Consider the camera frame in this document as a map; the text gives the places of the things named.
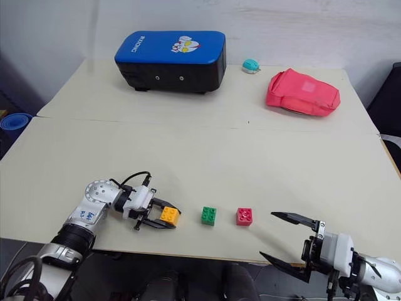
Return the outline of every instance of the red bag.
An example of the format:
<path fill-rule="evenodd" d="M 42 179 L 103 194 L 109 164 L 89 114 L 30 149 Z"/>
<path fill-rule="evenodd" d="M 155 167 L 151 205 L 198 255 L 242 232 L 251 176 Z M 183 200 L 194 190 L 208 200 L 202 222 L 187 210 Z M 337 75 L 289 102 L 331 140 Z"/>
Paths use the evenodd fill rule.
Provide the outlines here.
<path fill-rule="evenodd" d="M 266 105 L 315 116 L 327 116 L 339 104 L 338 89 L 292 69 L 271 79 L 266 96 Z"/>

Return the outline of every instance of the toy block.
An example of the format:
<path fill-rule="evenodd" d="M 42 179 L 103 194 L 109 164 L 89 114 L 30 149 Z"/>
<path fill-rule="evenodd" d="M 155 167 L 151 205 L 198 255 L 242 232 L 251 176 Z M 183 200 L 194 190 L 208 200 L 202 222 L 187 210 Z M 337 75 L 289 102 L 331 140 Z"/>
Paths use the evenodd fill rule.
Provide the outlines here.
<path fill-rule="evenodd" d="M 202 224 L 209 224 L 214 226 L 214 221 L 216 220 L 216 208 L 203 207 L 202 210 Z"/>
<path fill-rule="evenodd" d="M 237 210 L 237 225 L 249 226 L 252 223 L 252 209 L 238 208 Z"/>
<path fill-rule="evenodd" d="M 163 209 L 162 215 L 160 215 L 160 220 L 172 224 L 173 226 L 177 226 L 179 216 L 180 213 L 178 212 L 177 209 L 171 207 L 165 207 Z"/>

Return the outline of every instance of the white table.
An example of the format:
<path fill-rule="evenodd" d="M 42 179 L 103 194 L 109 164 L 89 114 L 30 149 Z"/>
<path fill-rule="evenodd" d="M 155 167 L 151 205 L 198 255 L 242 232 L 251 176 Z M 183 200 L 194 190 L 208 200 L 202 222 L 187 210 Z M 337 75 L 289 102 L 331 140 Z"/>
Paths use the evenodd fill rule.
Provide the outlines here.
<path fill-rule="evenodd" d="M 182 210 L 178 228 L 134 231 L 112 213 L 96 249 L 246 261 L 263 260 L 262 250 L 300 262 L 312 232 L 270 215 L 290 211 L 349 233 L 358 251 L 401 260 L 400 179 L 379 137 L 334 128 L 329 135 L 36 117 L 0 162 L 0 236 L 49 242 L 90 181 L 142 170 L 154 176 L 157 196 Z M 203 206 L 217 208 L 214 227 L 201 224 Z M 254 210 L 248 228 L 235 225 L 240 206 Z"/>
<path fill-rule="evenodd" d="M 261 69 L 249 75 L 240 66 L 228 65 L 220 88 L 205 95 L 137 92 L 128 86 L 114 61 L 86 60 L 38 115 L 211 129 L 378 133 L 344 70 L 295 68 L 340 90 L 340 106 L 329 117 L 320 118 L 265 106 L 270 79 L 287 67 Z"/>

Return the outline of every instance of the floor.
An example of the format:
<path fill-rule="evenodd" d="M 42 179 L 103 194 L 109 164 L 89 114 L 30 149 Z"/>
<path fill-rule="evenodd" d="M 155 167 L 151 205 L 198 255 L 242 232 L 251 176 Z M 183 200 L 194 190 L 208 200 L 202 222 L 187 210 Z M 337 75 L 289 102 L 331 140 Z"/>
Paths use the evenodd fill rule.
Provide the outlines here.
<path fill-rule="evenodd" d="M 0 274 L 2 275 L 23 241 L 0 239 Z M 35 255 L 41 245 L 28 243 L 17 260 Z M 185 273 L 189 282 L 189 300 L 218 300 L 221 271 L 226 261 L 202 260 L 172 256 L 123 253 L 118 258 L 93 254 L 78 272 L 72 298 L 74 301 L 106 301 L 111 292 L 133 292 L 156 275 L 167 270 Z M 261 301 L 296 300 L 304 296 L 308 300 L 326 300 L 327 278 L 312 273 L 309 284 L 284 274 L 275 267 L 240 263 L 253 277 Z M 339 292 L 338 300 L 346 300 Z"/>

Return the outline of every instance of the wall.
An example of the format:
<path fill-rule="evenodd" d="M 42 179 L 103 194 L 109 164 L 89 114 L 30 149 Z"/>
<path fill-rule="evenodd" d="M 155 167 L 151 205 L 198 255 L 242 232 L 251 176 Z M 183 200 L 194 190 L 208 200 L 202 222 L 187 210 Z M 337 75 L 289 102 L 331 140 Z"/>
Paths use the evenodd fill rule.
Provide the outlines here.
<path fill-rule="evenodd" d="M 1 3 L 2 51 L 44 102 L 84 56 L 112 58 L 136 30 L 222 31 L 229 63 L 252 57 L 262 65 L 345 68 L 365 105 L 401 61 L 399 0 Z"/>

